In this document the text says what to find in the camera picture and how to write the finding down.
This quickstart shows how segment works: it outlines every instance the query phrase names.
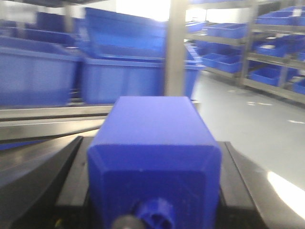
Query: blue plastic crate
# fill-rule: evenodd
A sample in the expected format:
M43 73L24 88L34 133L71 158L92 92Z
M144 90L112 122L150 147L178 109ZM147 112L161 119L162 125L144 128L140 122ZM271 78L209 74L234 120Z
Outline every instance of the blue plastic crate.
M93 227L134 214L147 228L213 229L220 167L187 97L121 97L88 149Z
M275 11L259 16L257 24L268 25L296 25L297 17L292 16L292 11Z
M223 28L229 25L234 25L232 23L220 23L220 24L215 24L215 25L210 25L205 27L206 33L208 36L213 36L213 37L220 37L221 36L221 31Z
M90 42L85 51L104 58L106 46L129 49L144 59L164 58L167 23L105 10L86 8Z
M288 35L278 38L280 41L284 41L288 45L288 52L294 53L305 48L305 36L304 35Z
M59 45L0 37L0 105L69 102L79 57Z
M269 84L272 86L278 86L280 79L280 71L274 68L261 68L250 73L250 79Z
M188 49L185 91L191 98L194 83L203 69L196 52ZM114 103L122 95L158 96L164 91L164 63L134 59L93 59L83 63L81 96L87 104Z
M305 79L294 83L292 89L294 92L305 94Z
M15 38L74 46L75 38L68 33L10 28L10 35Z
M274 48L266 48L265 45L272 45ZM275 40L272 42L263 43L256 48L256 52L262 55L284 57L288 53L288 45L284 41Z
M224 72L236 73L241 71L242 65L241 56L230 56L218 59L216 68Z
M220 30L220 37L240 39L246 36L246 24L233 24L226 26Z
M186 29L188 33L197 32L202 30L203 26L207 24L206 21L190 21L186 23Z
M224 56L216 53L210 53L202 57L202 63L207 67L216 68L218 59L222 57Z

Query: blue bin stack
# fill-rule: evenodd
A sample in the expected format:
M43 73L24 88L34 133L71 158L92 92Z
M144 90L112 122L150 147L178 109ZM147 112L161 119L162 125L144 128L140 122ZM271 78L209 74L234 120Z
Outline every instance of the blue bin stack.
M150 229L212 229L220 166L187 97L121 97L88 149L93 227L133 214Z
M165 22L86 8L88 37L78 43L84 57L81 96L87 104L114 103L122 95L163 95ZM184 94L203 68L187 47Z

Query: metal shelf rack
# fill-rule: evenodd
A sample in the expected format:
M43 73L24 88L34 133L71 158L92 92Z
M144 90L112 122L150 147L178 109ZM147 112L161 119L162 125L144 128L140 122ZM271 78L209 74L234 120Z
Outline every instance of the metal shelf rack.
M188 9L193 8L201 8L201 9L237 9L237 8L249 8L263 4L273 3L276 2L274 0L242 0L242 1L224 1L224 2L215 2L215 3L202 3L202 4L192 4L189 5ZM223 38L223 37L213 37L213 36L207 36L203 31L196 32L196 33L187 33L185 36L186 39L190 40L197 40L197 41L205 41L205 42L215 42L220 44L228 44L231 46L242 46L247 45L249 41L249 37L246 36L241 39L230 39L230 38ZM208 71L211 73L218 74L220 76L226 77L226 78L232 78L237 79L241 77L241 72L239 73L227 73L224 71L220 71L215 68L205 68L204 71Z
M296 6L302 6L303 1L299 0ZM305 95L293 92L290 90L291 86L289 82L286 82L286 75L288 68L295 68L299 70L305 70L305 63L299 60L296 60L293 54L286 55L285 57L275 57L275 56L267 56L254 53L251 51L252 43L254 41L254 32L261 32L261 33L271 33L271 34L298 34L298 35L305 35L305 26L290 26L290 25L268 25L268 24L255 24L255 20L257 18L258 9L257 4L254 4L253 7L253 15L252 20L250 21L249 25L249 39L248 43L246 44L246 54L243 63L242 74L240 78L240 84L249 86L252 88L256 88L262 91L266 91L271 94L275 94L281 96L283 98L291 99L300 103L305 104ZM256 61L266 64L273 64L279 65L283 68L281 69L280 73L280 80L279 86L271 86L268 84L260 83L257 81L253 81L248 79L249 73L249 61Z

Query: blue storage box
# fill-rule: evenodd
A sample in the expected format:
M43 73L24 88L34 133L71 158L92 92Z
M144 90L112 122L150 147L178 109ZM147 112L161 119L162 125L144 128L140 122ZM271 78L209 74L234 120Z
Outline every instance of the blue storage box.
M20 30L18 28L10 28L10 35L16 38L23 38L27 40L58 43L64 46L74 46L75 38L68 33L41 31L41 30Z
M261 68L250 73L250 79L269 84L272 86L278 86L280 79L280 71L274 68Z
M262 55L284 57L288 53L288 44L280 40L266 42L257 47L256 52Z
M224 57L224 56L220 55L220 54L216 54L216 53L210 53L210 54L204 55L202 57L202 64L207 67L216 68L218 59L220 59L222 57Z
M241 71L243 65L241 56L223 57L218 59L217 62L216 68L228 73Z
M268 25L296 25L298 17L293 17L292 11L275 11L259 16L257 24Z
M134 214L146 228L212 229L220 166L187 97L121 97L88 149L93 227Z
M124 49L126 53L136 53L139 59L164 59L166 22L92 8L85 10L90 42L85 42L85 47L80 42L80 48L88 54L105 58L109 53L104 49L114 46L109 49Z
M292 89L294 92L305 94L305 79L294 83Z
M202 30L203 26L207 24L206 21L190 21L186 23L186 29L188 33L197 32Z
M226 26L229 26L229 25L234 25L234 24L220 23L220 24L207 26L207 27L205 27L206 33L208 36L221 37L222 28L225 28Z
M304 35L288 35L278 40L284 41L288 45L288 52L294 53L305 48L305 36Z
M220 30L220 37L240 39L246 36L246 24L233 24L226 26Z
M69 102L79 57L55 44L0 37L0 105Z
M203 69L195 50L188 49L185 61L185 91L191 98L193 86ZM114 103L122 95L160 96L164 91L164 63L135 59L93 59L83 63L81 96L87 104Z

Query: epoxy floor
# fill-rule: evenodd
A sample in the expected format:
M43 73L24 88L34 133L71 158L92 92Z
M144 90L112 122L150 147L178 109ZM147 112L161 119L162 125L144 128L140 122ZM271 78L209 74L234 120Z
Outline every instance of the epoxy floor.
M305 106L207 72L193 99L217 141L305 190Z

